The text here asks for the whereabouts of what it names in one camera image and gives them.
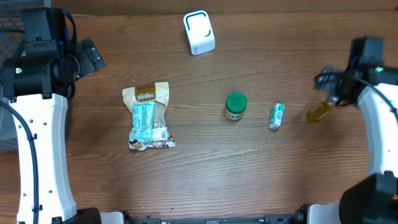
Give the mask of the yellow liquid glass bottle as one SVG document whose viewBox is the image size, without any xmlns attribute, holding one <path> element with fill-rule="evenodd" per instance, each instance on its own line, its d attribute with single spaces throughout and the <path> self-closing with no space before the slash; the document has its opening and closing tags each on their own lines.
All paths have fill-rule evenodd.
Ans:
<svg viewBox="0 0 398 224">
<path fill-rule="evenodd" d="M 329 113 L 334 109 L 334 104 L 327 100 L 321 100 L 313 108 L 309 109 L 307 112 L 307 120 L 310 122 L 319 121 L 324 115 Z"/>
</svg>

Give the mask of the small teal white carton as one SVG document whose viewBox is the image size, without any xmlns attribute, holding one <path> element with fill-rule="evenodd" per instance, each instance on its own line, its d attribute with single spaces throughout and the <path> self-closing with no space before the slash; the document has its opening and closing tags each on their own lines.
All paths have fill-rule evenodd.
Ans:
<svg viewBox="0 0 398 224">
<path fill-rule="evenodd" d="M 285 105 L 277 103 L 272 109 L 269 118 L 269 129 L 278 129 L 283 120 Z"/>
</svg>

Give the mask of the teal snack packet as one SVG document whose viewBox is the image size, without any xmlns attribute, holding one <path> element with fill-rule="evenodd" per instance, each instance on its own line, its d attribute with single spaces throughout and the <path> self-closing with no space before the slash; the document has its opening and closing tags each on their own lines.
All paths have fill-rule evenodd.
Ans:
<svg viewBox="0 0 398 224">
<path fill-rule="evenodd" d="M 132 106 L 132 130 L 130 141 L 151 142 L 154 122 L 155 103 L 133 104 Z"/>
</svg>

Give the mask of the brown white snack bag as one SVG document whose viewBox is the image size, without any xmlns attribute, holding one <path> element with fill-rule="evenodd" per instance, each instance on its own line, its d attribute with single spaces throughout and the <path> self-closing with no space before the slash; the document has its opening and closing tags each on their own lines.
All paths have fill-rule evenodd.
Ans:
<svg viewBox="0 0 398 224">
<path fill-rule="evenodd" d="M 125 88 L 122 90 L 122 95 L 123 102 L 131 114 L 133 104 L 155 103 L 152 141 L 138 142 L 129 140 L 130 149 L 144 151 L 147 148 L 175 147 L 175 141 L 165 122 L 165 112 L 169 105 L 170 97 L 169 84 L 167 82 L 156 82 Z"/>
</svg>

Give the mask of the green white yogurt cup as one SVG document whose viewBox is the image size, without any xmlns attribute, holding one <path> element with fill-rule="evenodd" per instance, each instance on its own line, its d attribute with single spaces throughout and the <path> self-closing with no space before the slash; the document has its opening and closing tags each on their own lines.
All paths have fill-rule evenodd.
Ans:
<svg viewBox="0 0 398 224">
<path fill-rule="evenodd" d="M 243 93 L 231 93 L 225 102 L 224 115 L 230 120 L 239 120 L 243 117 L 247 105 L 248 101 Z"/>
</svg>

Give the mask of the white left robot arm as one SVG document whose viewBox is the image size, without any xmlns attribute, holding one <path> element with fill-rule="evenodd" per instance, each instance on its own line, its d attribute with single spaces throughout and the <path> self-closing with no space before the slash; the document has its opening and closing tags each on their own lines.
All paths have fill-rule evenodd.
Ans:
<svg viewBox="0 0 398 224">
<path fill-rule="evenodd" d="M 77 209 L 68 180 L 65 123 L 75 82 L 105 67 L 91 39 L 68 30 L 72 15 L 41 7 L 22 12 L 22 51 L 1 69 L 16 127 L 21 177 L 18 223 L 99 223 L 97 208 Z"/>
</svg>

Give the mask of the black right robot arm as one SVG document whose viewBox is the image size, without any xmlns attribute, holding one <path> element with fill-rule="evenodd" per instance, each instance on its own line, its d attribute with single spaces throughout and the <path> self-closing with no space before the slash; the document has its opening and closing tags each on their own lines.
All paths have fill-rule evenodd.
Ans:
<svg viewBox="0 0 398 224">
<path fill-rule="evenodd" d="M 362 112 L 369 149 L 368 176 L 339 202 L 303 204 L 284 223 L 397 223 L 397 69 L 383 61 L 384 41 L 358 37 L 345 70 L 324 67 L 314 88 L 325 98 L 309 109 L 318 121 L 333 108 L 355 105 Z"/>
</svg>

